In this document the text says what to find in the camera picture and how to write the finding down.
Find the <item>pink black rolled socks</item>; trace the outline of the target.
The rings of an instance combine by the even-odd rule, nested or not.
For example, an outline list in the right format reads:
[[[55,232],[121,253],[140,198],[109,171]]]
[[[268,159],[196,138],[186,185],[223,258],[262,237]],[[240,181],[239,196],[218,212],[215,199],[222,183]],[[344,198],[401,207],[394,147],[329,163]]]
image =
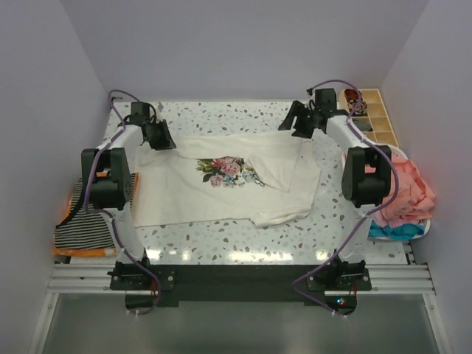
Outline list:
[[[358,101],[352,104],[353,116],[354,117],[367,117],[368,116],[368,105],[364,101]]]

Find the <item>salmon orange garment in basket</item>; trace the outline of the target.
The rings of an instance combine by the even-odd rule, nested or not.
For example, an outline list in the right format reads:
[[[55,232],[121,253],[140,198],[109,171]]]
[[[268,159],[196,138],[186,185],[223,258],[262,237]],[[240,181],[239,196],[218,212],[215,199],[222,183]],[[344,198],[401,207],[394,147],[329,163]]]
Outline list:
[[[392,163],[398,175],[397,197],[389,206],[375,212],[373,220],[382,228],[396,228],[432,218],[436,196],[417,165],[396,151],[392,151]]]

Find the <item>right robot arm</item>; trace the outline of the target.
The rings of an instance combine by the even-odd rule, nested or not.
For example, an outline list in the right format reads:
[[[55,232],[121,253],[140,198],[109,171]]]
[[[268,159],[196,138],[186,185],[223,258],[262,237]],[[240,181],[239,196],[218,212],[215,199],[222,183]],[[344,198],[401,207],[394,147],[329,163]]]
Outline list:
[[[310,291],[348,291],[368,283],[365,248],[374,208],[390,193],[391,149],[376,145],[355,126],[350,113],[339,110],[332,88],[310,88],[306,103],[292,102],[280,130],[293,128],[293,135],[311,138],[316,129],[334,139],[344,154],[341,192],[353,207],[356,225],[346,240],[305,277]]]

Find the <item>red black rolled socks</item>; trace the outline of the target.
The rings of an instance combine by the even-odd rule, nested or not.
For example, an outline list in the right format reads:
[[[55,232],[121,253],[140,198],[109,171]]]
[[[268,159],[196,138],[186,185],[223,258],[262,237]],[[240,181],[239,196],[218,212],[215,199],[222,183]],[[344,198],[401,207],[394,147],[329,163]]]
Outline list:
[[[346,88],[344,90],[344,97],[348,103],[357,102],[362,100],[362,94],[359,90],[353,88]]]

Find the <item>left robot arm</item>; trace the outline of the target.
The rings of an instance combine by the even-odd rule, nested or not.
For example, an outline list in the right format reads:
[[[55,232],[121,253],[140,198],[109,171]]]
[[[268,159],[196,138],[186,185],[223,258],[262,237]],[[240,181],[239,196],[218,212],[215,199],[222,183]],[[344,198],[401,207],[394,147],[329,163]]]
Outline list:
[[[157,296],[160,282],[150,269],[131,213],[131,168],[136,149],[143,144],[154,150],[176,148],[159,112],[150,103],[137,101],[131,103],[131,113],[120,119],[114,135],[98,147],[82,151],[83,206],[86,213],[105,219],[112,236],[117,261],[110,273],[111,288],[149,289]]]

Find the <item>teal garment in basket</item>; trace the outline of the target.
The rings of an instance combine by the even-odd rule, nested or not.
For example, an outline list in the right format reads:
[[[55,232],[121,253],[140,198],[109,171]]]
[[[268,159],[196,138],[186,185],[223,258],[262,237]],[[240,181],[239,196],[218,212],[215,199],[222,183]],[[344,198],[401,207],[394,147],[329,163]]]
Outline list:
[[[382,238],[386,237],[390,240],[411,240],[416,236],[423,236],[426,228],[421,224],[405,223],[401,226],[381,227],[372,222],[369,229],[369,237]]]

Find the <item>aluminium table frame rail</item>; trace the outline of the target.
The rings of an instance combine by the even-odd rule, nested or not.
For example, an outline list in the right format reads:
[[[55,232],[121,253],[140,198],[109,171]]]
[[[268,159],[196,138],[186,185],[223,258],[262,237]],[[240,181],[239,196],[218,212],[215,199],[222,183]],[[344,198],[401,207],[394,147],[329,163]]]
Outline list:
[[[299,276],[308,273],[305,265],[158,265],[158,277],[164,291],[177,290],[185,285],[209,286],[228,290],[230,287],[250,289],[277,286],[289,289]],[[117,290],[111,288],[111,265],[57,264],[49,278],[47,290],[57,294],[99,294],[116,291],[122,294],[149,294],[150,290]],[[362,276],[351,280],[323,285],[310,276],[301,281],[309,291],[326,294],[395,294],[432,295],[434,283],[426,265],[367,265]]]

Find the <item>white floral print t-shirt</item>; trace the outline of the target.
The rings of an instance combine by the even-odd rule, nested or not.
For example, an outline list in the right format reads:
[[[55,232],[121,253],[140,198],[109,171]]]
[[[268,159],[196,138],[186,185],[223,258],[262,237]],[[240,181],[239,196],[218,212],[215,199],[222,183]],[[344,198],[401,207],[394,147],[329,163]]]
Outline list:
[[[136,149],[135,226],[246,219],[266,227],[311,211],[321,175],[313,140],[272,131],[175,142]]]

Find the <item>grey rolled socks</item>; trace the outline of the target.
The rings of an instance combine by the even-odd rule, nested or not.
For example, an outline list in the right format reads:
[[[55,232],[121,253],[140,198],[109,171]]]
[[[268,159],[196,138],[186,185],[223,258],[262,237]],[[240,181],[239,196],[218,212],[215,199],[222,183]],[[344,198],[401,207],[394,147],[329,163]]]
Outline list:
[[[360,131],[363,131],[363,132],[371,132],[373,131],[372,129],[372,126],[368,123],[368,122],[364,122],[364,121],[361,121],[361,120],[357,120],[355,122],[356,126],[358,127],[358,129]]]

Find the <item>wooden compartment organizer box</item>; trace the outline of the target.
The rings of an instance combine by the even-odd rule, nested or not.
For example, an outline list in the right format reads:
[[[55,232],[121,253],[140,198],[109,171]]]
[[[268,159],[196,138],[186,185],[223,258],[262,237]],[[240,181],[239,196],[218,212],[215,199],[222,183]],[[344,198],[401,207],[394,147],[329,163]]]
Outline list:
[[[367,88],[361,89],[360,92],[362,94],[362,101],[368,105],[368,116],[353,116],[353,122],[355,123],[357,120],[368,122],[372,126],[373,131],[362,132],[372,141],[398,147],[398,141],[379,90]]]

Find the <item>white plastic laundry basket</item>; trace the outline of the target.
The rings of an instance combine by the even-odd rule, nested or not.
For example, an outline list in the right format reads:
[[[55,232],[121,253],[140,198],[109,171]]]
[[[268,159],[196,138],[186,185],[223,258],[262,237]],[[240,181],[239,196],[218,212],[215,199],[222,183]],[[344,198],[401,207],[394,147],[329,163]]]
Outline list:
[[[398,175],[392,163],[392,151],[405,157],[403,151],[391,145],[350,147],[343,157],[341,190],[346,200],[357,210],[360,221],[347,236],[351,241],[356,236],[369,237],[374,213],[389,206],[397,197]],[[419,224],[429,228],[430,219]]]

